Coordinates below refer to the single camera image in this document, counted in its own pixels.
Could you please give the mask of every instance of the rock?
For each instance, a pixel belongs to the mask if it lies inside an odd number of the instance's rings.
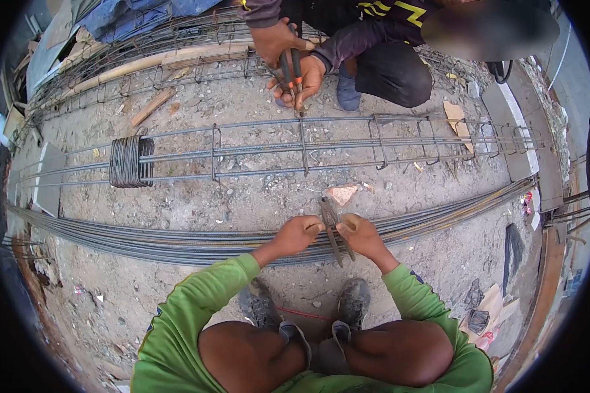
[[[332,199],[337,201],[339,206],[344,206],[357,190],[358,187],[356,185],[342,185],[340,187],[332,187],[327,192]]]
[[[467,84],[467,95],[474,99],[477,99],[481,96],[481,87],[479,86],[478,82],[472,81]]]

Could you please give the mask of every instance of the red wire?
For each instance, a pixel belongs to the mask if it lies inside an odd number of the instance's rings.
[[[331,322],[334,322],[335,321],[332,318],[327,318],[327,317],[320,316],[320,315],[315,315],[315,314],[308,314],[307,312],[295,311],[295,310],[291,310],[291,309],[280,307],[280,306],[275,306],[275,308],[277,308],[278,310],[281,310],[281,311],[290,312],[291,314],[297,314],[297,315],[301,315],[301,316],[307,316],[308,318],[318,318],[318,319],[323,319],[324,321],[331,321]]]

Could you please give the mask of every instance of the yellow print on shirt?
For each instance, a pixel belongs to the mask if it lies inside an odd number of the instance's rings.
[[[408,11],[412,11],[413,14],[411,14],[406,20],[417,27],[422,27],[422,22],[417,19],[425,14],[425,9],[406,4],[402,1],[396,1],[393,4]],[[381,11],[389,11],[391,9],[391,7],[382,4],[380,1],[375,1],[373,3],[359,3],[358,5],[363,7],[363,12],[371,16],[385,16],[387,13]]]

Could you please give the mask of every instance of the pliers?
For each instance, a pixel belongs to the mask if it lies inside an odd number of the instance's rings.
[[[291,33],[293,33],[293,35],[297,35],[297,33],[295,32],[295,27],[293,27],[293,25],[289,25],[289,30],[291,30]],[[291,48],[291,59],[293,62],[293,73],[295,74],[295,80],[293,81],[293,79],[291,78],[291,67],[289,67],[289,61],[288,61],[288,57],[286,55],[286,51],[283,51],[282,53],[280,53],[280,68],[282,69],[282,74],[284,76],[284,83],[283,83],[283,88],[288,88],[291,91],[291,97],[293,100],[293,103],[295,103],[295,84],[297,84],[297,93],[299,94],[302,90],[302,76],[301,76],[301,58],[299,57],[299,50],[295,49],[295,48]],[[302,109],[301,111],[299,111],[299,115],[300,117],[304,117],[306,115],[306,112],[304,109]]]
[[[337,232],[338,239],[343,239],[345,243],[345,248],[347,249],[347,254],[350,255],[352,261],[356,261],[356,257],[354,256],[354,252],[350,245],[347,244],[347,241],[339,234],[337,231],[337,223],[339,222],[337,213],[332,209],[330,202],[327,197],[322,197],[319,200],[319,206],[322,210],[322,220],[323,224],[326,226],[326,232],[328,233],[328,239],[330,240],[330,244],[332,246],[332,251],[334,252],[335,258],[337,259],[338,265],[342,268],[343,267],[343,257],[341,253],[338,251],[338,244],[337,238],[335,238],[334,232]]]

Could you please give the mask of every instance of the dirt ground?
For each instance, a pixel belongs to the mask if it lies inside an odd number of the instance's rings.
[[[247,122],[252,120],[287,119],[291,111],[279,109],[266,89],[267,79],[231,79],[178,87],[178,93],[158,108],[143,125],[150,135],[169,130]],[[345,116],[336,102],[336,77],[327,77],[322,90],[310,98],[308,116]],[[155,92],[117,99],[74,111],[44,123],[42,134],[63,151],[110,142],[136,132],[131,118],[147,105]],[[399,113],[430,115],[444,118],[442,101],[459,104],[466,118],[478,120],[487,116],[480,99],[467,96],[465,90],[455,93],[435,89],[425,104],[405,109],[364,94],[359,113]],[[437,135],[453,135],[447,124],[434,129]],[[297,140],[296,128],[258,126],[223,130],[223,146],[261,144]],[[395,122],[383,127],[384,136],[416,135],[415,123]],[[191,133],[155,140],[155,153],[198,150],[209,146],[211,132]],[[365,122],[318,123],[307,127],[307,140],[332,140],[369,137]],[[412,148],[387,151],[399,158],[415,157]],[[67,165],[108,159],[109,148],[70,156]],[[299,153],[274,153],[228,157],[221,170],[259,170],[297,166]],[[13,162],[18,169],[37,161],[39,148],[32,142],[23,146]],[[311,163],[332,165],[348,161],[372,160],[371,149],[327,150],[311,154]],[[220,184],[210,180],[166,181],[147,189],[117,189],[104,185],[66,186],[61,193],[62,216],[100,223],[173,230],[273,230],[289,217],[318,214],[317,200],[324,190],[340,184],[358,184],[359,190],[338,213],[357,213],[367,218],[389,216],[438,206],[446,202],[487,193],[510,182],[504,157],[457,161],[448,166],[392,165],[384,170],[359,168],[268,176],[224,178]],[[203,160],[173,161],[155,166],[155,176],[208,173],[209,162]],[[80,172],[64,176],[64,182],[97,180],[103,171]],[[363,187],[365,182],[373,191]],[[24,189],[19,204],[28,203],[32,189]],[[10,231],[24,226],[9,216]],[[461,318],[467,312],[464,298],[472,281],[480,279],[481,289],[502,284],[504,229],[515,223],[525,241],[523,265],[508,286],[513,297],[521,299],[517,311],[501,327],[488,354],[504,356],[518,338],[535,291],[539,263],[540,233],[532,233],[521,216],[520,203],[510,203],[444,232],[432,234],[392,249],[402,263],[421,275],[452,310]],[[77,246],[33,227],[33,239],[45,240],[49,264],[37,266],[48,277],[43,286],[41,312],[47,312],[73,359],[64,360],[76,371],[73,377],[101,391],[114,391],[114,380],[128,379],[137,349],[142,342],[158,303],[165,301],[173,286],[196,271],[193,267],[143,262]],[[365,327],[398,319],[400,315],[385,290],[376,267],[358,257],[346,261],[341,269],[332,261],[293,267],[268,267],[260,275],[274,293],[278,306],[330,316],[336,307],[343,282],[362,277],[372,289],[370,313]],[[84,293],[75,293],[81,286]],[[315,308],[313,302],[320,301]],[[324,334],[324,322],[284,313],[309,332]],[[228,319],[242,319],[236,299],[216,313],[210,324]]]

